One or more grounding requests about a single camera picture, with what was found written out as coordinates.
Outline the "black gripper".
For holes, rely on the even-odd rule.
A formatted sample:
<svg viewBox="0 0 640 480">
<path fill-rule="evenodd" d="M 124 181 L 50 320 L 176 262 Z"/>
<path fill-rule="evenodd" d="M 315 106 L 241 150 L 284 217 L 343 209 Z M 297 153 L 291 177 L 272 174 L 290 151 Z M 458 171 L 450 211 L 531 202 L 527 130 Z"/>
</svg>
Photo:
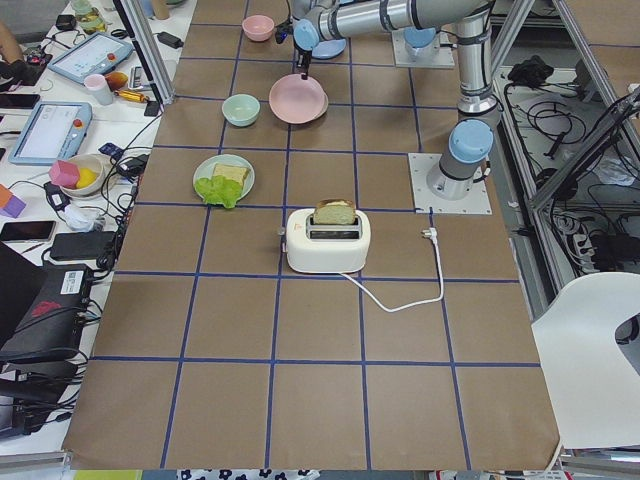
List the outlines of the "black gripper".
<svg viewBox="0 0 640 480">
<path fill-rule="evenodd" d="M 275 27 L 274 38 L 278 45 L 281 45 L 291 35 L 291 23 L 282 22 Z M 312 59 L 312 51 L 305 50 L 301 47 L 296 47 L 297 60 L 296 67 L 299 68 L 299 73 L 303 80 L 309 78 L 309 66 Z"/>
</svg>

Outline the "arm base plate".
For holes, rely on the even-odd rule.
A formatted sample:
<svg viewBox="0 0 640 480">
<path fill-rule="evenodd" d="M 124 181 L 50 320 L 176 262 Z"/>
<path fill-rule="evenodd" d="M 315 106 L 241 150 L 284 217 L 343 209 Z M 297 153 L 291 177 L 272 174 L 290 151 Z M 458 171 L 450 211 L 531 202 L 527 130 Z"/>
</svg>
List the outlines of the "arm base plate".
<svg viewBox="0 0 640 480">
<path fill-rule="evenodd" d="M 440 154 L 408 154 L 414 211 L 422 214 L 491 215 L 481 168 L 478 167 L 469 179 L 454 180 L 441 171 L 440 158 Z"/>
<path fill-rule="evenodd" d="M 392 33 L 392 46 L 394 50 L 394 61 L 396 67 L 405 68 L 426 68 L 426 69 L 452 69 L 455 66 L 453 58 L 453 43 L 450 42 L 449 35 L 437 30 L 437 38 L 429 47 L 429 51 L 411 61 L 407 55 L 403 39 L 403 30 L 396 30 Z"/>
</svg>

